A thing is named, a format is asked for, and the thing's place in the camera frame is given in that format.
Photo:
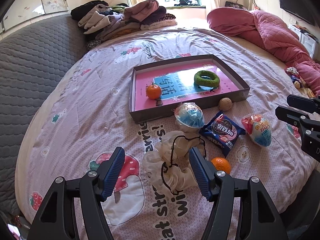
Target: orange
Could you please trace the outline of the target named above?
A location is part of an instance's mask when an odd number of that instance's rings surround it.
[[[146,89],[147,97],[150,99],[157,99],[161,96],[161,87],[152,83],[152,85],[148,86]]]
[[[231,165],[226,159],[216,157],[216,158],[212,159],[211,162],[216,167],[216,169],[218,171],[224,171],[224,172],[230,174]]]

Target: snack wrapper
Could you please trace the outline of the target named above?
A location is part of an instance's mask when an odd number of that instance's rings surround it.
[[[239,135],[245,134],[245,129],[238,126],[220,111],[207,125],[200,129],[199,133],[220,147],[223,155],[227,157]]]
[[[271,127],[262,114],[248,114],[241,123],[254,143],[263,147],[271,144]]]

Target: bed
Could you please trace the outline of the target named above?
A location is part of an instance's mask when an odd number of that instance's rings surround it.
[[[275,108],[286,105],[289,94],[300,92],[285,74],[285,64],[271,54],[241,38],[212,31],[206,22],[194,21],[192,26],[141,31],[107,41],[89,51],[66,73],[36,112],[20,147],[15,191],[26,219],[32,222],[56,177],[82,177],[121,146],[138,172],[126,178],[117,203],[114,194],[102,203],[114,238],[150,239],[152,234],[153,239],[199,239],[212,203],[201,196],[197,187],[175,197],[161,195],[150,185],[141,165],[150,145],[154,146],[164,133],[178,129],[175,118],[135,124],[128,102],[134,66],[202,54],[219,57],[251,87],[247,100],[234,103],[228,117],[240,123],[246,114],[261,113],[271,122],[269,148],[260,148],[248,136],[240,136],[227,159],[232,166],[231,176],[258,176],[278,211],[283,212],[316,166],[316,161],[301,151],[300,140],[275,117]],[[205,121],[209,122],[217,112],[215,108],[205,109]],[[210,142],[206,148],[208,159],[223,156]],[[240,156],[244,151],[243,162]],[[238,212],[239,200],[235,199],[229,239],[236,233]],[[80,238],[85,239],[79,201],[76,215]]]
[[[0,41],[0,211],[20,214],[14,193],[20,144],[39,107],[86,52],[70,15],[38,21]]]

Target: white drawer cabinet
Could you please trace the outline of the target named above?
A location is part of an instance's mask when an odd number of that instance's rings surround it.
[[[302,35],[301,43],[309,51],[310,57],[313,59],[317,56],[319,44],[313,38],[309,37],[307,33]]]
[[[293,26],[293,25],[289,25],[288,28],[292,31],[294,31],[298,36],[299,36],[299,41],[301,42],[302,39],[302,33],[300,32],[300,29]]]

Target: folded clothes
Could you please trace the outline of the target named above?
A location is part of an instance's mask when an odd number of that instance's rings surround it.
[[[121,5],[114,5],[110,6],[110,8],[112,8],[112,10],[114,10],[115,12],[123,13],[126,7]]]
[[[158,20],[155,20],[153,22],[150,22],[148,24],[143,24],[143,25],[151,25],[153,23],[157,23],[157,22],[161,22],[161,21],[164,21],[164,20],[174,20],[176,17],[171,14],[171,13],[166,13],[163,17],[161,17],[160,19]]]
[[[173,26],[173,25],[177,25],[177,21],[174,19],[170,19],[170,20],[163,20],[160,22],[156,22],[156,23],[152,23],[150,25],[141,25],[140,29],[142,30],[154,30],[154,29],[158,29],[158,28],[162,28],[162,27],[166,27],[166,26]]]
[[[110,25],[103,28],[103,31],[96,36],[96,40],[99,40],[114,30],[125,26],[127,21],[124,21],[122,17],[122,14],[109,16]]]
[[[109,7],[103,4],[96,5],[78,22],[78,26],[83,28],[85,24],[90,20],[91,16],[94,14],[95,11],[98,11],[98,12],[105,11],[106,8],[109,8]]]
[[[123,31],[123,30],[126,30],[126,29],[133,29],[133,30],[139,30],[140,29],[140,23],[135,23],[135,22],[130,22],[120,28],[117,28],[116,30],[114,30],[113,32],[105,35],[104,37],[100,38],[100,40],[102,41],[107,41],[107,40],[110,40],[110,38],[117,34],[119,31]]]
[[[129,5],[127,5],[126,3],[119,3],[119,4],[116,4],[115,6],[129,7]]]
[[[105,16],[100,14],[98,11],[95,11],[91,18],[87,21],[84,26],[84,29],[87,30],[92,26],[95,26],[99,21],[101,21]]]
[[[145,0],[132,7],[124,9],[124,19],[128,20],[133,18],[141,22],[158,8],[159,3],[156,0]]]
[[[152,14],[150,14],[147,18],[145,18],[141,22],[141,24],[146,25],[146,24],[150,24],[154,21],[157,21],[157,20],[161,19],[162,17],[164,17],[166,12],[167,12],[167,9],[165,7],[159,6],[159,8],[156,11],[154,11]]]
[[[103,4],[105,6],[109,6],[107,2],[101,0],[94,0],[83,5],[80,5],[74,8],[71,11],[71,17],[74,20],[80,21],[93,7],[98,4]]]
[[[113,15],[114,13],[115,12],[111,8],[108,8],[105,11],[100,12],[100,14],[103,14],[104,16]]]
[[[110,16],[103,17],[103,19],[101,19],[95,26],[92,26],[89,30],[84,32],[84,34],[95,33],[96,31],[101,30],[104,27],[110,25],[109,17]]]
[[[84,36],[85,41],[87,41],[87,42],[88,41],[94,41],[96,39],[96,36],[102,31],[103,31],[103,29],[100,29],[100,30],[96,31],[95,33],[86,34]]]
[[[124,35],[127,35],[127,34],[130,34],[130,33],[134,33],[134,32],[137,32],[139,31],[140,29],[125,29],[125,30],[122,30],[122,31],[119,31],[117,32],[115,35],[113,35],[110,40],[113,40],[115,38],[119,38],[121,36],[124,36]]]

